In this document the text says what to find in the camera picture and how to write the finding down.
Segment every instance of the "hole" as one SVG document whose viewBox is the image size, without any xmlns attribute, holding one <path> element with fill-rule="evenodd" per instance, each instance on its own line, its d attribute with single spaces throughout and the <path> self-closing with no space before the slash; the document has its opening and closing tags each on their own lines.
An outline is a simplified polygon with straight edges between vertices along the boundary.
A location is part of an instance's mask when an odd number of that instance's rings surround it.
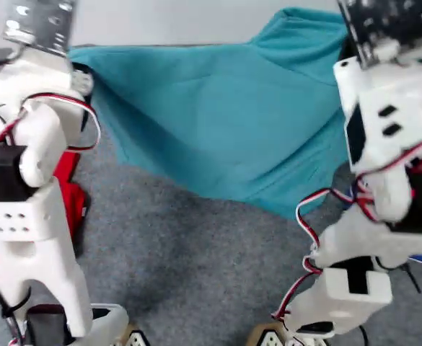
<svg viewBox="0 0 422 346">
<path fill-rule="evenodd" d="M 67 12 L 71 12 L 73 10 L 73 6 L 66 2 L 59 4 L 58 7 Z"/>
<path fill-rule="evenodd" d="M 51 22 L 53 25 L 60 25 L 61 19 L 58 17 L 49 17 L 49 22 Z"/>
<path fill-rule="evenodd" d="M 396 110 L 398 110 L 398 109 L 393 107 L 392 105 L 388 105 L 388 106 L 386 106 L 386 108 L 384 108 L 383 110 L 381 110 L 379 112 L 379 116 L 380 117 L 388 117 L 389 115 L 391 115 Z"/>
<path fill-rule="evenodd" d="M 397 132 L 401 131 L 402 127 L 397 123 L 391 124 L 388 128 L 385 128 L 382 133 L 384 136 L 391 137 L 394 136 Z"/>
<path fill-rule="evenodd" d="M 17 6 L 17 13 L 20 16 L 27 16 L 30 13 L 30 8 L 26 6 Z"/>
</svg>

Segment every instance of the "white plastic bracket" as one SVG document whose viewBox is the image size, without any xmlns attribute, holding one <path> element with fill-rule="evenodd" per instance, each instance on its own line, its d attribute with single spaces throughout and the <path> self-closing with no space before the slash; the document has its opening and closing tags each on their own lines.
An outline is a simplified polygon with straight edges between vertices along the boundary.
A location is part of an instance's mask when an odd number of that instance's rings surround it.
<svg viewBox="0 0 422 346">
<path fill-rule="evenodd" d="M 30 280 L 42 282 L 64 307 L 71 334 L 83 337 L 92 326 L 89 293 L 65 215 L 56 178 L 26 202 L 0 203 L 0 291 L 15 306 Z M 26 308 L 16 312 L 21 322 Z"/>
</svg>

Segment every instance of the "red object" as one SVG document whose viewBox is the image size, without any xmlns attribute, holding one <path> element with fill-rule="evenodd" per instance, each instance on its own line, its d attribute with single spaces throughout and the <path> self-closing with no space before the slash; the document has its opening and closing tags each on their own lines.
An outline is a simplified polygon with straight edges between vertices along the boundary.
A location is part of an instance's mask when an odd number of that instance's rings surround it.
<svg viewBox="0 0 422 346">
<path fill-rule="evenodd" d="M 78 184 L 70 182 L 80 157 L 80 154 L 66 152 L 54 174 L 60 182 L 71 238 L 74 238 L 86 214 L 86 194 Z"/>
</svg>

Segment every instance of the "blue cloth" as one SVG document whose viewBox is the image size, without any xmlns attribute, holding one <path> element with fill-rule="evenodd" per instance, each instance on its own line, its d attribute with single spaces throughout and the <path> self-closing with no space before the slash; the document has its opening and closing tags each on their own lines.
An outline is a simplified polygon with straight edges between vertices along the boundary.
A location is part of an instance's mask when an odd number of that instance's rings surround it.
<svg viewBox="0 0 422 346">
<path fill-rule="evenodd" d="M 345 37 L 339 15 L 292 8 L 245 44 L 70 57 L 94 71 L 93 104 L 121 162 L 293 218 L 347 159 L 333 76 Z"/>
</svg>

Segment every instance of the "floor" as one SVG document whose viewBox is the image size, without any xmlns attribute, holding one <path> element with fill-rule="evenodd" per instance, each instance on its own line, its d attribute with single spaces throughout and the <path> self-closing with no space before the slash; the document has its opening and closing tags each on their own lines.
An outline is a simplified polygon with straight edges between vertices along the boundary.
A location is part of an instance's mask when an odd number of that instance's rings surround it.
<svg viewBox="0 0 422 346">
<path fill-rule="evenodd" d="M 293 221 L 204 200 L 119 166 L 109 138 L 83 156 L 74 180 L 92 197 L 79 257 L 91 299 L 125 306 L 153 346 L 244 345 L 302 274 L 309 239 Z M 349 181 L 342 167 L 335 185 L 345 189 Z M 322 230 L 339 215 L 340 205 L 327 200 L 308 219 Z M 422 265 L 413 271 L 422 287 Z M 371 345 L 422 345 L 422 295 L 401 271 L 392 282 L 394 304 L 366 324 Z M 50 297 L 38 287 L 33 299 Z M 0 345 L 8 341 L 0 319 Z M 355 331 L 332 345 L 363 340 Z"/>
</svg>

